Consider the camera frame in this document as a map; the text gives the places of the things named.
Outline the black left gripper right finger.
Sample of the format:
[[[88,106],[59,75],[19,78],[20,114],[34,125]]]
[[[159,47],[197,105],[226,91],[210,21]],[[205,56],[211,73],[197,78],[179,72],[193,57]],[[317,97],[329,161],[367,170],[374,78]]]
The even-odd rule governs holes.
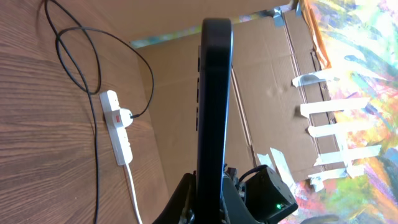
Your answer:
[[[259,224],[246,208],[232,180],[225,174],[223,175],[222,197],[227,223]]]

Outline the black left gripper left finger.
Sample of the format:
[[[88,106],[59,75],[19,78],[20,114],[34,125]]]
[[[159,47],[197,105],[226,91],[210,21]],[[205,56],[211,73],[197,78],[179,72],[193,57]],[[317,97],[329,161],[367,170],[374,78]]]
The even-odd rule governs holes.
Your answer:
[[[192,224],[195,222],[195,173],[183,175],[169,202],[153,224]]]

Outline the white power strip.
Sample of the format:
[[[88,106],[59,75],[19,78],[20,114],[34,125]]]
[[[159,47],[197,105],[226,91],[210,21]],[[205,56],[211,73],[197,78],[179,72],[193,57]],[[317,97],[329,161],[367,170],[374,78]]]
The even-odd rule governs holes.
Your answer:
[[[101,107],[103,113],[107,111],[113,111],[121,109],[119,106],[118,96],[115,91],[108,90],[99,94],[101,101]],[[111,144],[113,147],[116,162],[119,166],[124,166],[129,164],[132,159],[131,145],[127,136],[126,128],[112,128],[111,126],[106,126],[109,132]]]

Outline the blue Galaxy smartphone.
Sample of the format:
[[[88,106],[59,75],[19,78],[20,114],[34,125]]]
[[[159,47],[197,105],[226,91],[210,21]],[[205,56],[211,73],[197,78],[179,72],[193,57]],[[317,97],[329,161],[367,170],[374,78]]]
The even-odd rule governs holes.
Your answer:
[[[233,28],[206,18],[201,28],[196,223],[219,223],[228,125]]]

